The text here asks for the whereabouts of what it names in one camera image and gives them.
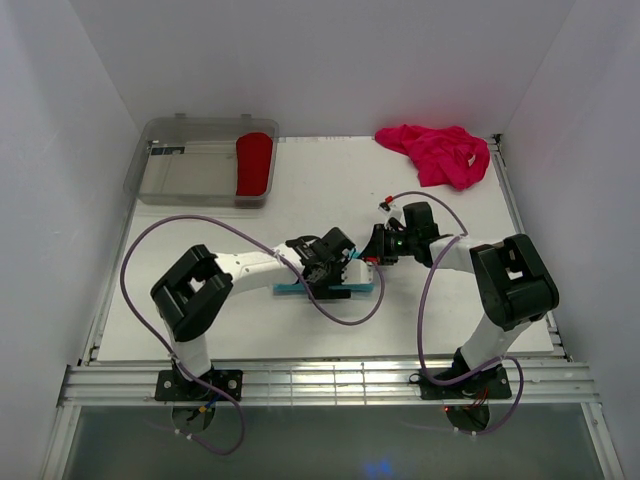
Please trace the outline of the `cyan t shirt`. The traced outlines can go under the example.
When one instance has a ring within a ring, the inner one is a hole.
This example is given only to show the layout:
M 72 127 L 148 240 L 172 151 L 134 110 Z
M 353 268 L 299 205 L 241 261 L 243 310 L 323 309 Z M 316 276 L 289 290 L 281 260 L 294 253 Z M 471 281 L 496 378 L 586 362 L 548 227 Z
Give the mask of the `cyan t shirt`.
M 373 269 L 357 257 L 351 242 L 330 246 L 307 237 L 279 246 L 274 253 L 279 261 L 287 259 L 298 269 L 316 299 L 345 299 L 353 292 L 373 290 Z

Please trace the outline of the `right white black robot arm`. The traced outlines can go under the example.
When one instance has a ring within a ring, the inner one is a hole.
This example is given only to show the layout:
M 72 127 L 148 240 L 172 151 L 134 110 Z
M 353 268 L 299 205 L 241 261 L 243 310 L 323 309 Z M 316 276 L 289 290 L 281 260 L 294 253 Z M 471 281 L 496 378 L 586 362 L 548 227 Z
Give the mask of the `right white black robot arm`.
M 515 340 L 559 305 L 559 291 L 551 274 L 525 234 L 487 243 L 470 238 L 465 228 L 458 235 L 442 234 L 427 202 L 397 209 L 390 196 L 379 209 L 386 221 L 373 227 L 359 258 L 389 266 L 401 257 L 411 257 L 428 269 L 417 320 L 420 378 L 437 387 L 453 387 L 464 397 L 476 396 L 488 384 L 486 371 L 497 369 Z M 440 269 L 474 276 L 483 316 L 454 353 L 451 367 L 432 375 L 424 357 L 424 311 Z

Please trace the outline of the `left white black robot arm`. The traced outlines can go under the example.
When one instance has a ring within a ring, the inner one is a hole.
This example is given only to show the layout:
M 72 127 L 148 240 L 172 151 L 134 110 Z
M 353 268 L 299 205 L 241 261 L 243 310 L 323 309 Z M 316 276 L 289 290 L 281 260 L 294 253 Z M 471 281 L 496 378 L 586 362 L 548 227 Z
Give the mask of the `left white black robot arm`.
M 302 236 L 275 247 L 229 254 L 191 247 L 156 282 L 151 298 L 170 334 L 178 388 L 190 399 L 205 397 L 212 369 L 205 333 L 226 300 L 276 284 L 306 283 L 323 297 L 339 285 L 355 244 L 337 227 L 322 237 Z

